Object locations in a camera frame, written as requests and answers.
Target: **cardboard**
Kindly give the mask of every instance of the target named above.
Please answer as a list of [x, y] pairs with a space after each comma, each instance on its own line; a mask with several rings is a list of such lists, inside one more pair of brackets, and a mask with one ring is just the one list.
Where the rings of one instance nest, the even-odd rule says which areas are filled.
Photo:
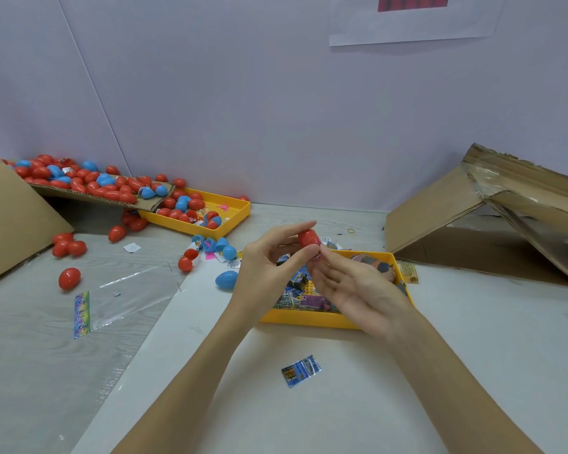
[[0, 275], [52, 244], [56, 234], [73, 230], [0, 160]]
[[[171, 193], [174, 191], [174, 185], [172, 183], [162, 183], [164, 186], [168, 188], [168, 193], [166, 197], [170, 196]], [[53, 197], [65, 197], [67, 199], [74, 199], [84, 202], [94, 202], [95, 204], [109, 204], [109, 205], [116, 205], [119, 207], [126, 207], [127, 209], [137, 209], [137, 210], [144, 210], [147, 212], [154, 212], [160, 206], [160, 203], [164, 200], [164, 197], [154, 196], [151, 199], [143, 199], [142, 197], [137, 197], [136, 204], [126, 204], [124, 202], [113, 201], [109, 199], [105, 199], [102, 197], [94, 197], [90, 194], [83, 194], [81, 192], [72, 191], [69, 189], [63, 188], [55, 188], [54, 186], [46, 186], [44, 184], [32, 184], [32, 188], [38, 191], [39, 194], [42, 196], [53, 196]]]
[[[512, 228], [455, 225], [484, 204]], [[568, 176], [473, 144], [387, 215], [385, 241], [400, 259], [568, 285]]]

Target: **gray wooden floor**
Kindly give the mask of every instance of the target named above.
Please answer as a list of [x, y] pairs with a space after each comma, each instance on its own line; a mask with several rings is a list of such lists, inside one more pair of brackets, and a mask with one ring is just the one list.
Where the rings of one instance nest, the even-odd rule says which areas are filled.
[[[110, 244], [121, 210], [64, 201], [54, 206], [76, 228], [88, 252], [55, 259], [45, 251], [0, 279], [0, 453], [69, 453], [166, 308], [164, 301], [73, 339], [73, 296], [57, 278], [78, 267], [75, 292], [129, 275], [141, 265], [176, 267], [189, 236], [149, 225]], [[318, 220], [316, 231], [344, 248], [381, 251], [385, 213], [253, 204], [252, 215], [228, 235], [242, 249], [272, 226]], [[135, 242], [136, 253], [122, 245]]]

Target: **red image on poster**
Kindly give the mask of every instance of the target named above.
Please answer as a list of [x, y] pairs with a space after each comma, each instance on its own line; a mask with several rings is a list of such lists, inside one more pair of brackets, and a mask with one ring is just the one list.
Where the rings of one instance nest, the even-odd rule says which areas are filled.
[[379, 0], [379, 13], [402, 9], [445, 8], [448, 0]]

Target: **left hand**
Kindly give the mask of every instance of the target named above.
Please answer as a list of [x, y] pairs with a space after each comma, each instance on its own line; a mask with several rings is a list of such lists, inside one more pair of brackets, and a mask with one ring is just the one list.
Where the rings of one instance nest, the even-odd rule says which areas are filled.
[[[314, 220], [277, 226], [244, 248], [228, 311], [249, 330], [274, 306], [290, 278], [320, 253], [320, 247], [315, 244], [301, 248], [297, 237], [299, 232], [315, 225]], [[276, 261], [287, 253], [293, 255], [276, 266]]]

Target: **hand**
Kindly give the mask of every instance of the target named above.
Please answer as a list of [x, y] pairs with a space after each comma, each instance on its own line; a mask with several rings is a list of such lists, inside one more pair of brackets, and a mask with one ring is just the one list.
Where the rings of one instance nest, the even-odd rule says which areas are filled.
[[[235, 282], [228, 309], [248, 329], [255, 326], [284, 292], [293, 275], [320, 253], [318, 245], [301, 248], [297, 234], [316, 225], [315, 221], [278, 226], [244, 248], [242, 266]], [[275, 262], [287, 253], [293, 255], [282, 265]]]
[[320, 253], [307, 264], [318, 293], [366, 333], [388, 340], [396, 321], [414, 312], [408, 298], [375, 267], [337, 255], [325, 245]]

